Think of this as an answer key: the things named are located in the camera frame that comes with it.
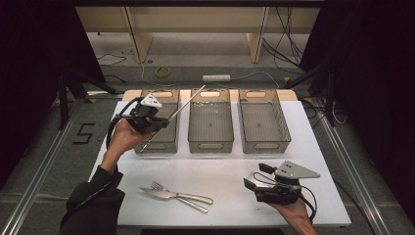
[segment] floor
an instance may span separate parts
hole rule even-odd
[[[259,81],[264,84],[263,86],[275,85],[275,82],[282,86],[287,79],[295,79],[299,76],[288,71],[300,72],[291,64],[281,61],[276,63],[284,70],[276,72],[274,57],[264,48],[259,63],[253,64],[243,34],[158,33],[143,64],[137,63],[128,34],[94,32],[88,33],[88,36],[102,65],[107,83],[119,90],[154,88],[161,85],[165,87],[173,83],[186,87],[189,82],[201,82],[203,74],[248,76],[247,80],[243,79],[244,81],[234,81],[225,85],[219,83],[216,84],[217,86],[259,86],[261,84],[255,84]],[[275,46],[280,36],[270,34],[265,38]],[[303,50],[307,35],[295,35],[295,40],[300,50]],[[295,59],[288,40],[280,44],[279,50],[290,59]],[[171,68],[171,76],[166,80],[153,77],[154,68],[160,67]],[[308,95],[309,82],[294,88],[298,97]],[[112,114],[115,103],[120,99],[120,97],[109,98],[106,94],[102,94],[102,90],[90,84],[84,85],[92,96],[89,104],[69,99],[70,110],[76,120],[73,126],[68,127],[68,134],[58,131],[59,103],[57,102],[51,107],[50,115],[45,119],[36,141],[28,150],[27,157],[22,159],[8,183],[0,191],[1,227],[5,227],[10,222],[13,212],[20,212],[22,223],[18,226],[19,234],[58,233],[59,221],[65,212],[65,200],[73,187],[89,176],[90,166],[94,164],[96,153],[106,134],[106,122]],[[320,99],[314,98],[311,101],[316,106],[322,105]],[[345,228],[318,227],[317,231],[320,234],[371,234],[370,223],[376,234],[415,234],[414,226],[393,197],[382,176],[371,165],[352,124],[340,113],[341,104],[336,109],[339,114],[335,128],[330,127],[321,114],[315,114],[312,109],[305,110],[310,117],[310,125],[327,165],[333,177],[340,183],[338,190],[352,221],[352,224]],[[94,123],[85,126],[87,131],[94,133],[87,149],[85,146],[71,144],[79,137],[76,135],[77,125],[85,122]],[[341,143],[343,147],[336,147],[334,143]],[[60,152],[49,153],[51,146],[58,147]],[[45,160],[49,159],[48,156],[53,158],[45,163]],[[41,180],[38,191],[30,197],[27,192],[30,191],[31,180],[38,175],[37,170],[43,166],[47,169],[45,175],[39,177]],[[369,222],[347,194],[363,207],[364,214],[373,215],[369,216]],[[25,210],[16,211],[24,196],[31,199],[30,203]],[[285,234],[295,234],[290,227],[282,229]],[[118,229],[118,234],[141,232],[150,234],[149,231],[142,231],[139,228],[121,226]],[[254,231],[252,234],[266,234],[265,232]]]

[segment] white tabletop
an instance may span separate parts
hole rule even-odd
[[[127,104],[118,102],[115,114]],[[320,178],[301,179],[317,200],[314,225],[346,226],[350,224],[345,206],[323,159],[303,107],[298,101],[283,101],[281,106],[292,142],[284,154],[247,155],[242,152],[240,124],[236,102],[232,102],[235,141],[231,154],[191,154],[187,141],[189,106],[179,117],[178,152],[176,154],[137,155],[126,152],[118,162],[124,174],[119,189],[126,196],[119,212],[118,224],[142,227],[272,227],[287,222],[265,203],[256,201],[254,192],[245,188],[243,179],[249,172],[259,171],[258,164],[279,166],[289,160],[321,174]],[[101,163],[105,141],[95,162]],[[171,191],[213,198],[213,205],[198,203],[208,209],[204,214],[181,202],[160,200],[141,192],[157,181]],[[311,204],[311,195],[302,190]]]

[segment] power strip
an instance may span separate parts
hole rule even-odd
[[[231,75],[223,74],[223,75],[204,75],[204,81],[230,81]]]

